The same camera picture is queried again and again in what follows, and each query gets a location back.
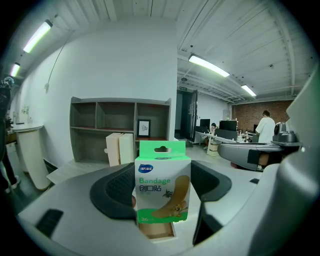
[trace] gray plastic panel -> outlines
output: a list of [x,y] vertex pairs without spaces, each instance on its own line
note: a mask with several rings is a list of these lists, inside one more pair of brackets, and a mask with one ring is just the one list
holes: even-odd
[[271,141],[274,144],[277,144],[282,147],[300,147],[301,142],[280,142],[280,141]]
[[[134,221],[108,218],[90,200],[90,189],[96,181],[125,166],[127,164],[97,170],[56,184],[28,205],[19,217],[35,226],[48,209],[63,211],[51,242],[80,255],[147,256],[150,252],[154,256],[161,255],[159,248],[139,231]],[[50,250],[48,254],[54,255],[53,252]],[[55,252],[64,255],[60,250]]]
[[316,64],[303,89],[287,108],[290,123],[305,147],[320,147],[320,68]]
[[221,199],[231,189],[231,179],[198,161],[191,161],[191,183],[202,202]]
[[237,143],[237,144],[221,144],[218,147],[219,155],[235,163],[243,168],[249,170],[257,170],[258,165],[248,163],[249,150],[256,150],[259,152],[280,152],[284,149],[279,145],[263,144],[263,143]]
[[97,180],[91,187],[90,199],[94,206],[111,219],[136,220],[132,208],[135,188],[135,165],[129,163],[122,169]]
[[272,254],[302,223],[319,196],[319,156],[320,151],[315,149],[296,152],[281,163],[270,203],[254,233],[250,255]]

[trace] ceiling light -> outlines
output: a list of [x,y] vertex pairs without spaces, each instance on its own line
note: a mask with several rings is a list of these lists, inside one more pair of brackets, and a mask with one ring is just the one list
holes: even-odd
[[245,89],[251,96],[257,96],[248,86],[242,85],[243,89]]
[[30,53],[32,48],[37,44],[37,42],[47,33],[53,24],[47,19],[38,29],[37,31],[32,35],[26,46],[23,48],[23,50],[26,53]]
[[11,76],[12,77],[15,77],[16,75],[17,75],[17,73],[18,73],[18,70],[19,70],[19,68],[20,68],[20,64],[19,63],[15,63],[14,65],[13,65],[13,67],[12,67],[12,70],[11,70]]
[[226,71],[224,71],[223,69],[221,69],[220,67],[216,66],[216,65],[213,65],[212,63],[192,54],[189,58],[189,61],[194,63],[194,64],[198,64],[200,66],[203,66],[209,70],[212,70],[216,73],[218,73],[219,75],[223,76],[223,77],[227,77],[229,76],[230,74],[227,73]]

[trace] framed picture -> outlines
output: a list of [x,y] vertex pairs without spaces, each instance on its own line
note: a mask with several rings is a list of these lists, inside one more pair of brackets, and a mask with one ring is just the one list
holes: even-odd
[[150,137],[151,120],[138,119],[138,137]]

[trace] round white table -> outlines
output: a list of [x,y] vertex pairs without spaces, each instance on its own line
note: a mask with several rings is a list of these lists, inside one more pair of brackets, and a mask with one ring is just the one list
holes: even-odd
[[14,124],[12,130],[16,133],[17,152],[20,163],[38,190],[46,190],[50,185],[47,179],[48,170],[41,151],[39,129],[43,123]]

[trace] bandage box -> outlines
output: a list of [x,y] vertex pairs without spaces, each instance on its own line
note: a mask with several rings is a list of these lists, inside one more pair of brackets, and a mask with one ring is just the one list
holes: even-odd
[[186,156],[185,141],[140,141],[134,169],[139,223],[187,219],[191,159]]

